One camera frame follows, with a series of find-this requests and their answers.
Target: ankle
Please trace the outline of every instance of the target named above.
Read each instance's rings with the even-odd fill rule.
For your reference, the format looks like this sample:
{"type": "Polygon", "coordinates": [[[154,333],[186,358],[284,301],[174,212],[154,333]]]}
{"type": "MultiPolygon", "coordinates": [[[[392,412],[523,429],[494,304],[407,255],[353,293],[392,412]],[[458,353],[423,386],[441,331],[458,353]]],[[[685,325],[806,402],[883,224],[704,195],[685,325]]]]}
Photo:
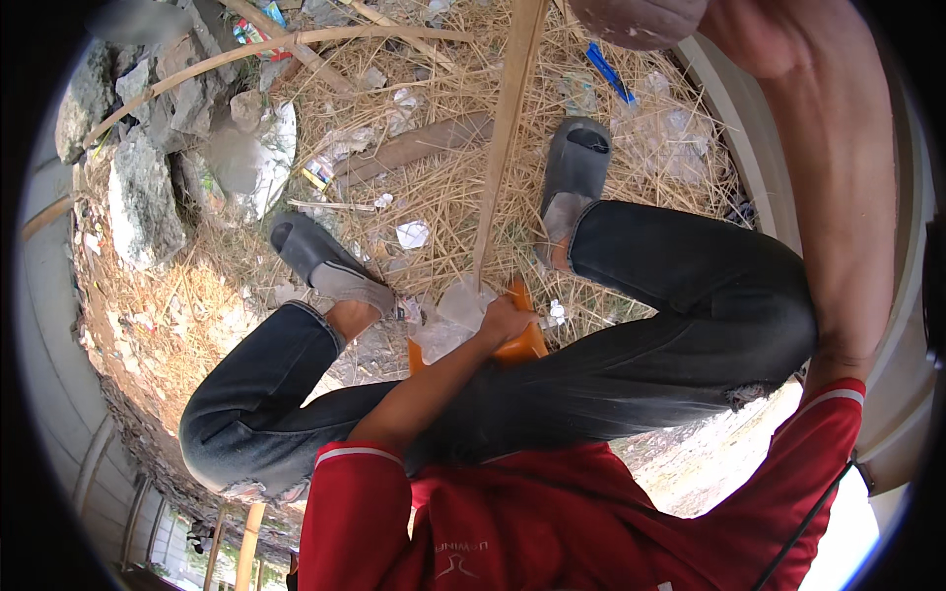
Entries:
{"type": "Polygon", "coordinates": [[[557,270],[568,270],[571,271],[569,266],[569,237],[566,236],[558,241],[558,243],[552,247],[552,256],[550,257],[552,261],[552,268],[557,270]]]}
{"type": "Polygon", "coordinates": [[[335,302],[325,314],[325,319],[349,343],[366,328],[381,318],[377,308],[365,302],[342,300],[335,302]]]}

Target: rock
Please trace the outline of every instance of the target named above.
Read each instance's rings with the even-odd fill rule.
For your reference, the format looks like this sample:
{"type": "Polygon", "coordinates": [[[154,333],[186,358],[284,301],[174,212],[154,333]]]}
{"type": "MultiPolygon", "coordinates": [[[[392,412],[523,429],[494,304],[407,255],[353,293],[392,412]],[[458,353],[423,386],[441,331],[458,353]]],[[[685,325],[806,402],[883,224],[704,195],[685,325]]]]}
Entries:
{"type": "Polygon", "coordinates": [[[136,269],[160,265],[184,247],[167,157],[141,126],[129,132],[112,160],[109,216],[115,251],[136,269]]]}
{"type": "Polygon", "coordinates": [[[224,216],[227,198],[203,154],[188,149],[169,156],[171,181],[201,208],[201,217],[216,228],[226,230],[238,225],[233,216],[224,216]]]}
{"type": "Polygon", "coordinates": [[[302,12],[319,26],[348,26],[354,11],[330,0],[306,0],[302,12]]]}
{"type": "Polygon", "coordinates": [[[170,93],[158,95],[150,108],[150,120],[145,127],[145,133],[154,142],[154,145],[165,154],[177,152],[187,145],[187,137],[171,127],[174,117],[174,100],[170,93]]]}
{"type": "MultiPolygon", "coordinates": [[[[133,70],[115,81],[115,91],[121,96],[122,102],[128,104],[148,88],[150,81],[151,60],[141,60],[133,70]]],[[[131,116],[141,123],[148,123],[151,119],[152,104],[154,99],[135,107],[131,110],[131,116]]]]}
{"type": "Polygon", "coordinates": [[[138,63],[141,56],[143,45],[119,45],[117,43],[108,43],[109,49],[114,55],[112,63],[112,79],[127,75],[135,64],[138,63]]]}
{"type": "Polygon", "coordinates": [[[56,119],[56,153],[72,164],[84,151],[82,139],[114,103],[112,61],[105,42],[95,39],[66,87],[56,119]]]}
{"type": "Polygon", "coordinates": [[[272,82],[286,71],[292,60],[262,61],[259,65],[259,91],[268,92],[272,82]]]}
{"type": "Polygon", "coordinates": [[[243,133],[253,133],[262,114],[263,95],[257,90],[248,90],[230,99],[230,117],[243,133]]]}
{"type": "MultiPolygon", "coordinates": [[[[223,19],[223,5],[216,0],[181,0],[178,6],[187,11],[194,19],[194,32],[201,42],[207,57],[240,47],[223,19]]],[[[215,70],[224,84],[232,84],[237,79],[239,70],[233,63],[225,63],[215,70]]]]}
{"type": "MultiPolygon", "coordinates": [[[[205,55],[203,47],[193,35],[164,43],[155,67],[158,78],[164,79],[177,74],[202,61],[205,55]]],[[[174,94],[171,127],[208,139],[215,103],[225,91],[226,86],[214,71],[185,80],[171,91],[174,94]]]]}

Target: hand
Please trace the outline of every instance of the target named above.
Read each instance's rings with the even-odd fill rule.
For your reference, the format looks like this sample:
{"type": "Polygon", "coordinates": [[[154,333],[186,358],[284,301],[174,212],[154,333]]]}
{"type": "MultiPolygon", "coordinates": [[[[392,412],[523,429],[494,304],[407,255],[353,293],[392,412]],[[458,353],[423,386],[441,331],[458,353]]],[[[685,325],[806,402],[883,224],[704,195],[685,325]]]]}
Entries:
{"type": "Polygon", "coordinates": [[[499,296],[486,307],[477,336],[487,339],[494,349],[499,348],[525,332],[529,322],[538,322],[535,312],[516,309],[510,295],[499,296]]]}

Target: concrete wall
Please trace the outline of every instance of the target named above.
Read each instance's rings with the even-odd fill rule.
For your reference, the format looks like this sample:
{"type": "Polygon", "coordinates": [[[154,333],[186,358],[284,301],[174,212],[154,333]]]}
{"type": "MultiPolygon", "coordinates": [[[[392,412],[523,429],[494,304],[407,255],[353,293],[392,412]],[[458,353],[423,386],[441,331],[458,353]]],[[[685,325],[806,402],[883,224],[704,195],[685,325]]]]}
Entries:
{"type": "MultiPolygon", "coordinates": [[[[56,158],[54,121],[42,130],[21,222],[71,189],[71,171],[56,158]]],[[[108,410],[95,370],[72,335],[79,313],[67,258],[70,217],[40,230],[15,254],[14,313],[17,353],[37,428],[65,498],[71,498],[93,436],[108,410]]],[[[91,484],[81,521],[106,563],[121,560],[139,466],[113,437],[91,484]]],[[[160,496],[146,495],[131,544],[131,562],[144,561],[160,496]]]]}

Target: bamboo pole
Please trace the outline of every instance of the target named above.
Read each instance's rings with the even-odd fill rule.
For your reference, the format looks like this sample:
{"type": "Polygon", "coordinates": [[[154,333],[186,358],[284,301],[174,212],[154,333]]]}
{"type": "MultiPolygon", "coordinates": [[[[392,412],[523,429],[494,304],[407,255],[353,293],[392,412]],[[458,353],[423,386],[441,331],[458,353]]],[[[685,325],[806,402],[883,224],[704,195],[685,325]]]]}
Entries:
{"type": "Polygon", "coordinates": [[[214,539],[210,543],[210,556],[207,557],[207,572],[203,575],[203,591],[210,591],[210,583],[214,577],[214,567],[217,565],[217,554],[220,552],[220,540],[223,539],[223,517],[227,506],[217,509],[217,525],[214,527],[214,539]]]}
{"type": "Polygon", "coordinates": [[[239,547],[236,560],[236,584],[234,591],[250,591],[250,578],[253,575],[253,558],[256,555],[256,540],[259,539],[259,524],[263,521],[266,503],[250,505],[246,516],[246,529],[243,530],[243,543],[239,547]]]}
{"type": "Polygon", "coordinates": [[[300,45],[316,43],[318,41],[355,39],[357,37],[400,37],[401,39],[404,39],[405,37],[430,37],[432,39],[451,39],[453,41],[463,41],[468,43],[473,40],[472,35],[469,33],[463,33],[461,31],[445,31],[425,26],[368,25],[337,26],[334,28],[326,28],[318,31],[301,31],[291,35],[286,35],[285,37],[270,39],[269,41],[263,43],[244,45],[234,49],[233,51],[228,51],[226,53],[221,53],[218,56],[214,56],[209,60],[195,63],[194,65],[181,70],[177,74],[168,76],[167,78],[149,86],[143,93],[130,100],[121,109],[109,115],[105,121],[102,121],[93,130],[89,131],[88,135],[85,136],[85,139],[82,140],[82,147],[88,148],[91,146],[99,135],[114,125],[116,121],[128,113],[131,113],[131,110],[133,110],[135,107],[138,107],[146,101],[155,98],[159,94],[174,88],[185,80],[194,78],[196,75],[203,74],[204,72],[208,72],[214,68],[219,68],[224,63],[230,63],[231,61],[236,61],[240,58],[252,56],[252,54],[258,53],[265,49],[276,49],[277,47],[284,47],[288,44],[300,45]]]}

